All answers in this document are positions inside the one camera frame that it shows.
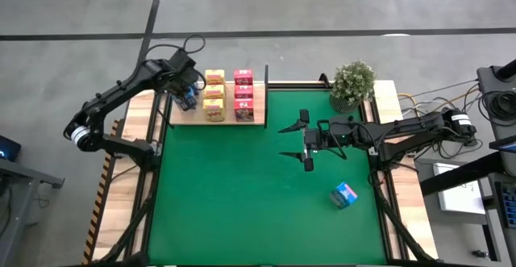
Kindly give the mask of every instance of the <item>plant pot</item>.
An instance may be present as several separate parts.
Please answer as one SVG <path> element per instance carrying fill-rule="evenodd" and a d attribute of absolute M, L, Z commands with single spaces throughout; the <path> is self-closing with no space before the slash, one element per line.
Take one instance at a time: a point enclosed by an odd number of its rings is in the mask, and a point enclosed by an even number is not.
<path fill-rule="evenodd" d="M 354 111 L 362 101 L 349 102 L 346 98 L 336 98 L 330 94 L 330 105 L 335 111 L 347 114 Z"/>

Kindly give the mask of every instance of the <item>green leaves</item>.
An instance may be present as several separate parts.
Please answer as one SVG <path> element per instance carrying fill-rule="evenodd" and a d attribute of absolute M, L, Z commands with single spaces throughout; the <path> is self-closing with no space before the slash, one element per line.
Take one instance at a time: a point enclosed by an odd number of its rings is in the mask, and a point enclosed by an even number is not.
<path fill-rule="evenodd" d="M 345 98 L 349 102 L 371 97 L 377 75 L 362 60 L 344 65 L 335 71 L 335 82 L 331 95 Z"/>

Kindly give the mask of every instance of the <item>potted plant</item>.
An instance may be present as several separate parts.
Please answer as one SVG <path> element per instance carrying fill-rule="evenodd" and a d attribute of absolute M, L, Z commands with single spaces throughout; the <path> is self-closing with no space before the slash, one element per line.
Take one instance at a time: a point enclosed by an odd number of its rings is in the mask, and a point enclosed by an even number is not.
<path fill-rule="evenodd" d="M 344 114 L 355 110 L 372 96 L 376 78 L 371 67 L 361 60 L 337 68 L 330 92 L 331 106 Z"/>

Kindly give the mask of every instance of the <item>yellow snack box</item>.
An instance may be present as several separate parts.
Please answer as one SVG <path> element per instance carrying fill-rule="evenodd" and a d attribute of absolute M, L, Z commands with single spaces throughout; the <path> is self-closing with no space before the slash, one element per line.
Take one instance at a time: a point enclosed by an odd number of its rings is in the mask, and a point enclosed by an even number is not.
<path fill-rule="evenodd" d="M 204 99 L 225 98 L 224 85 L 206 85 Z"/>
<path fill-rule="evenodd" d="M 207 85 L 223 85 L 224 69 L 207 69 L 205 71 Z"/>
<path fill-rule="evenodd" d="M 206 119 L 211 122 L 222 122 L 226 118 L 224 100 L 221 98 L 205 99 L 202 101 L 202 109 Z"/>

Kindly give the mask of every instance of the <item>wooden board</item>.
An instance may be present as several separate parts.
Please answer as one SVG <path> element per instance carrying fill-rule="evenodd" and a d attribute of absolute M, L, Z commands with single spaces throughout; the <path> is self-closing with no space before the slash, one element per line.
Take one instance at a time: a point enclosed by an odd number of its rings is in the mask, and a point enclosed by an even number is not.
<path fill-rule="evenodd" d="M 377 81 L 375 85 L 375 95 L 379 116 L 382 123 L 392 122 L 395 119 L 402 119 L 401 108 L 397 100 L 396 88 L 393 81 Z M 123 129 L 123 138 L 133 140 L 135 138 L 144 139 L 147 133 L 148 120 L 152 107 L 152 91 L 145 91 L 131 100 L 129 111 L 127 112 L 126 123 Z M 365 105 L 368 120 L 372 120 L 371 107 Z M 156 121 L 157 138 L 161 120 Z M 128 158 L 119 160 L 114 166 L 114 173 L 120 173 L 131 166 Z M 413 160 L 405 158 L 404 164 L 414 165 Z M 107 197 L 106 209 L 100 222 L 100 232 L 97 244 L 94 249 L 93 259 L 100 259 L 109 251 L 110 247 L 122 235 L 123 230 L 129 223 L 131 208 L 135 197 L 135 186 L 138 181 L 139 169 L 133 169 L 117 180 L 110 186 Z M 427 211 L 418 183 L 417 174 L 411 169 L 398 168 L 392 172 L 393 183 L 396 190 L 397 201 L 401 212 L 403 223 L 407 226 L 412 236 L 418 241 L 422 248 L 434 258 L 437 258 L 437 251 L 428 222 Z M 389 237 L 393 246 L 394 258 L 399 258 L 397 248 L 397 236 L 393 225 L 388 222 Z M 140 249 L 143 224 L 140 224 L 135 237 L 134 250 Z"/>
<path fill-rule="evenodd" d="M 172 125 L 263 125 L 265 124 L 265 84 L 256 82 L 253 85 L 254 122 L 237 122 L 235 118 L 235 83 L 226 82 L 226 119 L 222 122 L 210 122 L 206 120 L 202 110 L 202 95 L 199 93 L 198 108 L 196 110 L 182 111 L 178 106 L 172 107 L 170 123 Z"/>
<path fill-rule="evenodd" d="M 374 86 L 375 99 L 381 123 L 390 123 L 403 119 L 402 109 L 397 99 L 394 81 L 376 81 Z M 406 137 L 388 140 L 390 143 L 398 143 Z M 415 167 L 414 159 L 404 157 L 404 165 Z M 412 169 L 398 167 L 392 171 L 394 189 L 396 190 L 397 204 L 402 217 L 402 222 L 410 234 L 422 246 L 425 252 L 437 258 L 434 237 L 428 221 L 427 209 L 419 187 L 418 175 Z M 393 244 L 393 252 L 398 252 L 396 232 L 394 225 L 388 220 L 389 235 Z M 410 259 L 415 260 L 414 254 L 409 250 Z"/>

